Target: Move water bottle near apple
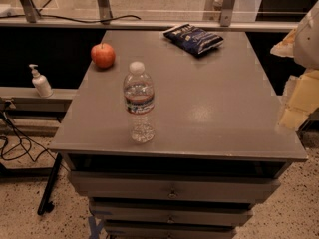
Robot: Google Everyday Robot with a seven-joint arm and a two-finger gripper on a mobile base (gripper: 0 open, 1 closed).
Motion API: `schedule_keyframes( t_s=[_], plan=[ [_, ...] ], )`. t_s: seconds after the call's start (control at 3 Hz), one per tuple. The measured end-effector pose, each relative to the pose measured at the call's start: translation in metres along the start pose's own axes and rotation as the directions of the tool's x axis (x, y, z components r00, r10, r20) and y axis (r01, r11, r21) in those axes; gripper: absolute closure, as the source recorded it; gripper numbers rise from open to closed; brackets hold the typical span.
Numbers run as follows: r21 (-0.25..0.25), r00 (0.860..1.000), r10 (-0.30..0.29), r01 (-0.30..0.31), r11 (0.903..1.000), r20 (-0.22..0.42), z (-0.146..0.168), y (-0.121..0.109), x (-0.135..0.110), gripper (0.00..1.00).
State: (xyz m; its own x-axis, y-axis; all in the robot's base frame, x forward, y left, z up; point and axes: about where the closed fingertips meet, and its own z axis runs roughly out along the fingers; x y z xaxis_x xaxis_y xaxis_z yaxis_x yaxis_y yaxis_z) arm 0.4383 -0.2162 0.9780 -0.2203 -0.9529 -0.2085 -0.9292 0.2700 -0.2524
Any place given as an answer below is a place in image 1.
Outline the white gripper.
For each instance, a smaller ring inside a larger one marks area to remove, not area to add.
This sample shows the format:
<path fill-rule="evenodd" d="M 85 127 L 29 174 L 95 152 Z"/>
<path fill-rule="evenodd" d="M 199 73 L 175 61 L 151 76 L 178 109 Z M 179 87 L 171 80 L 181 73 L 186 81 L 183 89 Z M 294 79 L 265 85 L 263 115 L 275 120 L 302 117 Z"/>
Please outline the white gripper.
<path fill-rule="evenodd" d="M 292 29 L 270 53 L 294 57 L 297 64 L 310 68 L 299 77 L 290 76 L 282 95 L 278 124 L 297 131 L 319 108 L 319 1 L 300 21 L 297 30 Z"/>

